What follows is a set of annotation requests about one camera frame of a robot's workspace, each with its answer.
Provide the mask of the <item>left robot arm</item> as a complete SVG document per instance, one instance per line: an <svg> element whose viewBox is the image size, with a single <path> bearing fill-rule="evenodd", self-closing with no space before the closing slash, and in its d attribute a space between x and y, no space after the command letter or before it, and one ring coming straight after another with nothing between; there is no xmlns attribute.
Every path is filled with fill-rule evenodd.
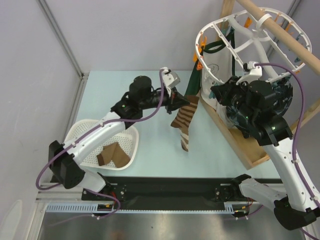
<svg viewBox="0 0 320 240"><path fill-rule="evenodd" d="M136 122L147 120L143 117L144 110L158 111L160 107L165 107L170 114L190 103L177 91L180 78L174 72L163 70L159 78L160 87L154 89L148 76L136 77L121 100L87 132L67 142L59 143L55 140L49 145L48 167L59 184L65 189L77 186L88 189L99 200L109 197L110 187L107 180L99 173L82 169L80 164L106 140Z"/></svg>

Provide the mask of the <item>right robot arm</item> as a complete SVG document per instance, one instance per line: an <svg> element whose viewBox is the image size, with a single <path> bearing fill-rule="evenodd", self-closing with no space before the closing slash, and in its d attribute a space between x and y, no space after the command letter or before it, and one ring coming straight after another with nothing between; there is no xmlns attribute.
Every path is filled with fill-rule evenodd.
<svg viewBox="0 0 320 240"><path fill-rule="evenodd" d="M258 201L273 211L287 230L303 228L320 216L320 193L293 147L294 136L283 118L289 107L293 88L282 79L275 84L262 80L237 83L231 77L226 83L211 87L226 115L245 137L253 137L275 166L285 192L277 191L243 174L233 179L231 196Z"/></svg>

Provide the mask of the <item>white round clip hanger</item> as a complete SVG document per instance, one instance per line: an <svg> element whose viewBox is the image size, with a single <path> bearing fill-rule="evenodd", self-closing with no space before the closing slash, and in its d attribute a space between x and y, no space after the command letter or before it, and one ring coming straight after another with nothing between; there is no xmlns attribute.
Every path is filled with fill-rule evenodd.
<svg viewBox="0 0 320 240"><path fill-rule="evenodd" d="M274 38L278 39L285 46L288 46L289 44L284 40L283 37L280 37L278 34L272 32L269 28L263 26L263 24L265 21L272 19L273 17L275 17L275 20L281 17L285 22L288 22L288 26L293 27L295 33L297 33L296 38L294 39L294 46L298 47L299 50L302 50L304 54L312 53L312 43L308 35L289 15L285 14L284 12L269 7L261 7L260 10L264 13L264 15L259 19L254 17L247 10L243 10L208 23L197 34L195 39L195 56L200 62L202 68L207 72L207 74L209 74L211 78L213 78L216 83L223 84L224 82L211 72L211 68L205 62L205 59L202 55L202 52L205 51L205 47L208 46L206 43L206 37L204 36L205 31L208 29L215 30L217 36L220 38L222 43L225 44L225 47L228 49L230 54L234 57L235 62L241 67L243 66L244 62L239 56L239 53L251 46L254 46L255 54L261 63L269 63L269 58L267 56L264 44L268 44L271 48L273 48L294 73L299 72L306 65L306 60L304 60L302 56L298 55L297 52L295 52L295 54L299 61L293 62L289 60L288 56L274 41ZM234 30L234 32L245 36L247 40L238 47L233 47L227 40L227 36L219 28L220 25L225 23L227 23L230 29Z"/></svg>

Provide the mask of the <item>brown striped sock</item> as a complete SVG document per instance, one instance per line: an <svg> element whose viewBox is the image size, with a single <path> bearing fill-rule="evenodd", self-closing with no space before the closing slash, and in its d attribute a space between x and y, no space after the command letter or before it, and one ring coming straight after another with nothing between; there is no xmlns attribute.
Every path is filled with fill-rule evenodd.
<svg viewBox="0 0 320 240"><path fill-rule="evenodd" d="M189 126L198 108L199 97L196 95L187 95L189 105L181 107L174 120L170 124L172 128L179 129L180 144L184 151L189 151Z"/></svg>

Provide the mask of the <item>brown socks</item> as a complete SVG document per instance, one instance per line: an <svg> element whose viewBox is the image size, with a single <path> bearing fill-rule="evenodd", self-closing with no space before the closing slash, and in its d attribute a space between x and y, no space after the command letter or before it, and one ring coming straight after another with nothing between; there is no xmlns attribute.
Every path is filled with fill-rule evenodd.
<svg viewBox="0 0 320 240"><path fill-rule="evenodd" d="M116 168L125 167L131 160L118 142L103 146L102 151L96 157L99 166L113 162Z"/></svg>

